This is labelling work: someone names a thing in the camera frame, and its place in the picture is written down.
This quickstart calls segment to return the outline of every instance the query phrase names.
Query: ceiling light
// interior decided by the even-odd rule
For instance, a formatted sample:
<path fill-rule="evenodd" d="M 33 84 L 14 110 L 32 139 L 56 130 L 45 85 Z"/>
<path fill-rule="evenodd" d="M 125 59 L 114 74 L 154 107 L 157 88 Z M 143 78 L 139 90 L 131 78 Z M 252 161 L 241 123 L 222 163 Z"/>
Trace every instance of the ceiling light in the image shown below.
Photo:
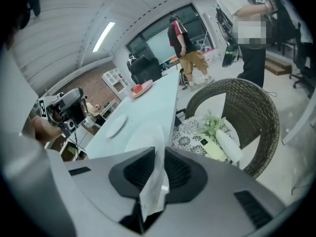
<path fill-rule="evenodd" d="M 104 29 L 103 33 L 101 34 L 100 38 L 98 39 L 94 49 L 92 52 L 98 51 L 100 45 L 102 44 L 102 41 L 104 40 L 105 36 L 109 33 L 110 29 L 115 25 L 115 23 L 110 22 L 107 27 Z"/>

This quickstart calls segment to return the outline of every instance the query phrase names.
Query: green plant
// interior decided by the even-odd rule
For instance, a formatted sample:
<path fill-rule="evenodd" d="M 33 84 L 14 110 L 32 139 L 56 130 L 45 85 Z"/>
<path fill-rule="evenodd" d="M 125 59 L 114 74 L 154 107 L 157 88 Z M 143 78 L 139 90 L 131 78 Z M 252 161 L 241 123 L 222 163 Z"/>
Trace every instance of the green plant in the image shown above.
<path fill-rule="evenodd" d="M 215 136 L 216 131 L 224 124 L 225 119 L 225 117 L 220 119 L 209 112 L 203 119 L 204 128 L 201 133 L 208 137 Z"/>

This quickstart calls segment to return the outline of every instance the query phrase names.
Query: brick wall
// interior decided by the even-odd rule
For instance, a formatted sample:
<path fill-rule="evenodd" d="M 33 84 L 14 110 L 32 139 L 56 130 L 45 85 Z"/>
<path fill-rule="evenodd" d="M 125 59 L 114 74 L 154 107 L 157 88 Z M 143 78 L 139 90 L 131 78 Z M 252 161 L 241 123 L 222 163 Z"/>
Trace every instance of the brick wall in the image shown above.
<path fill-rule="evenodd" d="M 112 90 L 102 80 L 101 76 L 109 70 L 115 68 L 112 62 L 100 65 L 95 69 L 89 70 L 81 76 L 75 78 L 70 83 L 58 90 L 59 92 L 67 93 L 74 88 L 82 88 L 87 101 L 93 106 L 99 104 L 103 109 L 106 103 L 116 99 L 120 103 L 120 99 L 112 92 Z"/>

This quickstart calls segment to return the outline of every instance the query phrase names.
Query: white bottle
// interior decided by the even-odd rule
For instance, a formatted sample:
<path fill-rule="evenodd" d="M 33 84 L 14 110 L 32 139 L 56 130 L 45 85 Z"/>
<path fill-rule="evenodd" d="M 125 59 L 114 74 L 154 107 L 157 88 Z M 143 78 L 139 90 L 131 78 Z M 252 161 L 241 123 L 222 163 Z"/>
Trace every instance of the white bottle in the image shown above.
<path fill-rule="evenodd" d="M 243 157 L 243 153 L 235 141 L 225 132 L 218 129 L 216 131 L 216 139 L 221 145 L 225 154 L 233 161 L 237 163 Z"/>

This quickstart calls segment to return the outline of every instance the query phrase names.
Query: khaki pants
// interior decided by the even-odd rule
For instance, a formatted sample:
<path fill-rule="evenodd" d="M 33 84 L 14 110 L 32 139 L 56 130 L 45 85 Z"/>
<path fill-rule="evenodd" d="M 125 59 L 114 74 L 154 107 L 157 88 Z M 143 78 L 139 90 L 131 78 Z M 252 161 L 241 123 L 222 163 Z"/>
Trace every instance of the khaki pants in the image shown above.
<path fill-rule="evenodd" d="M 179 58 L 179 61 L 186 76 L 192 75 L 193 64 L 195 64 L 198 70 L 207 74 L 208 64 L 205 61 L 204 55 L 200 51 L 190 52 Z"/>

